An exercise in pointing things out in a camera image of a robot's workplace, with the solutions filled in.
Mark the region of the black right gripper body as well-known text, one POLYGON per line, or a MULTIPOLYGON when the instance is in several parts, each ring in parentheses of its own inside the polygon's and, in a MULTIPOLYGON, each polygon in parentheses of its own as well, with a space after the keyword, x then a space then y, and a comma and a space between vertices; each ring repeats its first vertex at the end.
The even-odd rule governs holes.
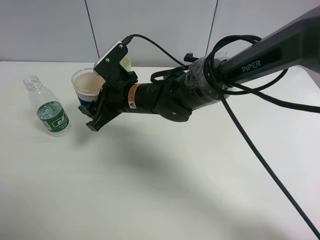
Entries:
POLYGON ((128 102, 129 90, 138 82, 138 76, 134 71, 126 71, 126 73, 128 77, 124 78, 124 82, 117 82, 120 84, 118 92, 112 86, 109 86, 107 80, 105 80, 102 85, 102 93, 99 93, 97 100, 92 104, 92 117, 98 111, 99 102, 103 102, 107 109, 116 113, 139 113, 139 109, 130 108, 128 102))

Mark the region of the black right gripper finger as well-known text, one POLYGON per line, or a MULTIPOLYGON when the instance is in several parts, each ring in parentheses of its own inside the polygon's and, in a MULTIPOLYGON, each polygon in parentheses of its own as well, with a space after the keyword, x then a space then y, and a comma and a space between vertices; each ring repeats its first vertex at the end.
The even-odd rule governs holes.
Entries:
POLYGON ((105 105, 98 106, 97 108, 91 108, 89 110, 92 120, 86 123, 86 126, 94 132, 98 132, 104 125, 118 117, 121 113, 115 112, 105 105))
POLYGON ((100 116, 99 103, 99 101, 91 101, 88 104, 80 105, 78 109, 89 118, 98 118, 100 116))

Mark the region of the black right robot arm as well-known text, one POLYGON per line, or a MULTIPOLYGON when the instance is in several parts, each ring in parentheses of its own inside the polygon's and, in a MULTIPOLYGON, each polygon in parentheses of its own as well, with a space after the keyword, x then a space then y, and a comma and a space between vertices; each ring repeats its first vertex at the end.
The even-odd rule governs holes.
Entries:
POLYGON ((320 70, 320 9, 308 11, 265 38, 230 35, 221 39, 209 55, 186 55, 186 65, 155 72, 149 83, 139 83, 134 71, 120 62, 128 53, 132 35, 116 42, 95 64, 93 71, 104 83, 95 100, 81 102, 79 110, 91 120, 87 126, 99 131, 121 113, 155 114, 186 122, 194 110, 232 95, 262 96, 262 88, 244 83, 293 66, 320 70))

